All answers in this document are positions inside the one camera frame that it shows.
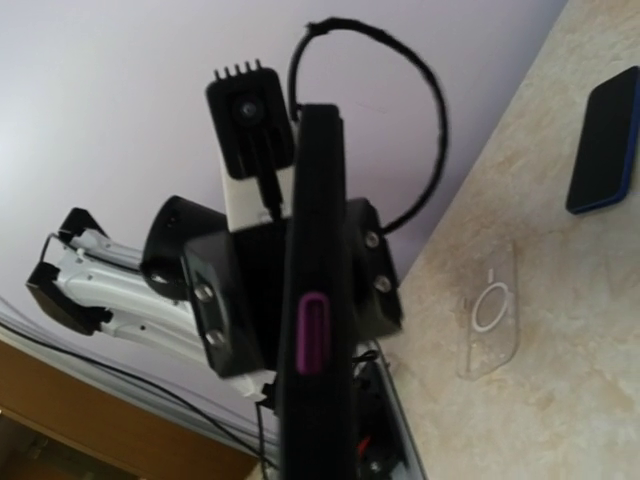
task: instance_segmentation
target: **black cable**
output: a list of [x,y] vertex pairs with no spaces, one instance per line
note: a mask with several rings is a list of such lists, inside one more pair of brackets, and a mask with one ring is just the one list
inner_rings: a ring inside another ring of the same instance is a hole
[[376,352],[373,349],[369,349],[366,352],[364,352],[362,355],[353,357],[351,361],[353,362],[354,365],[358,365],[360,363],[366,363],[366,362],[375,362],[379,356],[380,354],[378,352]]
[[173,393],[168,388],[165,388],[165,387],[163,387],[161,385],[158,385],[157,383],[154,383],[154,382],[152,382],[150,380],[147,380],[146,378],[143,378],[143,377],[141,377],[139,375],[136,375],[136,374],[131,373],[131,372],[127,372],[125,370],[122,370],[120,368],[114,367],[112,365],[109,365],[107,363],[101,362],[99,360],[95,360],[93,358],[86,357],[86,356],[84,356],[82,354],[79,354],[79,353],[76,353],[76,352],[72,352],[72,351],[69,351],[69,350],[65,350],[64,348],[58,347],[56,345],[52,345],[50,343],[43,342],[43,341],[38,340],[36,338],[33,338],[33,337],[29,336],[29,335],[26,335],[26,334],[22,333],[21,331],[15,329],[13,327],[10,327],[9,325],[6,325],[3,322],[0,322],[0,327],[3,328],[6,331],[12,333],[12,334],[24,339],[24,340],[27,340],[28,342],[34,343],[36,345],[40,345],[43,348],[46,348],[48,350],[53,350],[54,352],[58,352],[58,353],[61,353],[63,355],[67,355],[69,357],[73,357],[73,358],[76,358],[78,360],[82,360],[83,362],[86,362],[86,363],[89,363],[91,365],[95,365],[95,366],[104,368],[105,370],[109,370],[109,371],[117,373],[119,375],[124,375],[125,377],[131,378],[131,379],[136,380],[136,381],[138,381],[140,383],[144,383],[145,385],[148,385],[148,386],[154,388],[155,390],[158,390],[159,392],[164,393],[165,395],[173,398],[177,402],[179,402],[182,405],[184,405],[185,407],[187,407],[189,410],[191,410],[195,414],[197,414],[197,415],[201,416],[202,418],[204,418],[207,422],[209,422],[211,425],[213,425],[218,430],[220,430],[223,434],[225,434],[230,440],[232,440],[233,442],[237,443],[238,445],[240,445],[241,447],[243,447],[247,451],[249,451],[252,454],[254,454],[257,457],[259,457],[260,461],[264,461],[265,463],[267,463],[267,464],[269,464],[269,465],[271,465],[272,467],[275,468],[275,465],[273,464],[273,462],[271,462],[271,460],[261,456],[262,454],[260,453],[260,450],[256,450],[255,448],[253,448],[251,445],[249,445],[244,440],[239,438],[237,435],[232,433],[229,429],[227,429],[224,425],[222,425],[222,423],[220,423],[218,420],[215,420],[213,417],[211,417],[210,415],[205,413],[203,410],[201,410],[200,408],[196,407],[192,403],[188,402],[187,400],[185,400],[181,396]]
[[442,174],[444,172],[444,166],[447,159],[447,152],[449,149],[449,120],[447,114],[446,101],[444,94],[438,83],[438,80],[433,71],[420,59],[420,57],[409,47],[389,35],[384,30],[367,25],[366,23],[359,22],[357,20],[351,20],[346,18],[328,18],[320,23],[310,23],[307,25],[307,33],[300,40],[293,56],[291,57],[291,63],[289,64],[289,77],[287,79],[287,91],[289,101],[289,116],[293,122],[298,122],[298,113],[301,105],[298,104],[296,95],[296,84],[298,78],[298,67],[300,65],[300,59],[305,49],[315,37],[326,35],[333,30],[349,30],[356,33],[361,33],[367,37],[375,40],[378,43],[382,43],[391,48],[395,52],[406,58],[414,67],[416,67],[422,73],[424,80],[427,82],[436,102],[436,108],[438,110],[438,118],[440,123],[440,133],[438,136],[438,155],[436,157],[431,179],[429,180],[426,188],[419,195],[417,200],[398,218],[383,227],[382,231],[386,235],[394,232],[404,226],[408,221],[413,219],[422,208],[427,204],[435,190],[440,184]]
[[258,422],[258,451],[260,452],[260,470],[262,471],[262,479],[269,480],[269,475],[267,474],[267,464],[265,459],[267,458],[264,453],[264,424],[262,422],[262,406],[260,403],[256,403],[256,418]]
[[60,243],[62,243],[65,247],[69,246],[66,242],[64,242],[58,235],[55,233],[50,233],[47,235],[47,239],[44,241],[44,245],[42,246],[42,250],[40,250],[40,260],[39,263],[44,262],[45,257],[47,256],[47,250],[49,250],[49,244],[51,243],[51,239],[55,238]]

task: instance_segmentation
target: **marble countertop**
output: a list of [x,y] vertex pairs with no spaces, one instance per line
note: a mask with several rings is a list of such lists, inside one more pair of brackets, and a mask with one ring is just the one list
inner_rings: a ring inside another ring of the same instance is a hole
[[[430,480],[640,476],[640,195],[564,209],[586,99],[640,64],[640,0],[570,0],[401,291],[383,345]],[[513,245],[519,347],[457,375],[478,258]]]

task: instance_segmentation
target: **smartphone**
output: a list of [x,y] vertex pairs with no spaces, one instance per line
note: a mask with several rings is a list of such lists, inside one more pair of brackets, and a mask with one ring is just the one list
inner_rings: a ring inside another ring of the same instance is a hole
[[622,201],[631,184],[640,128],[640,68],[589,96],[566,208],[574,215]]

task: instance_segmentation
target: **black camera module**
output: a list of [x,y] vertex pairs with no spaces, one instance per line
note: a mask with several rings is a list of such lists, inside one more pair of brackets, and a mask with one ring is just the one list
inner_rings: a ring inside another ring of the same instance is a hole
[[233,102],[232,115],[239,125],[254,127],[264,119],[264,102],[255,94],[242,95]]

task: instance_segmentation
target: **white arm segment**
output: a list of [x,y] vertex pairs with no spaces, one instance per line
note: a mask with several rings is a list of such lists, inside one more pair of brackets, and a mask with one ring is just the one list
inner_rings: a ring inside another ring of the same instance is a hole
[[[224,203],[227,207],[229,231],[236,232],[263,223],[270,223],[271,216],[262,204],[258,180],[255,178],[246,180],[231,178],[222,158],[222,153],[220,153],[220,171],[222,172]],[[282,192],[282,218],[291,216],[293,173],[293,166],[276,171],[280,191]]]
[[[147,286],[140,274],[85,255],[137,268],[141,259],[139,251],[117,245],[95,230],[86,230],[71,244],[78,250],[65,250],[57,264],[60,274],[56,286],[79,305],[104,307],[113,313],[111,321],[102,324],[102,333],[209,368],[189,302],[161,297]],[[275,372],[263,371],[225,381],[245,398],[257,402],[264,398],[263,385],[271,383],[274,377]]]

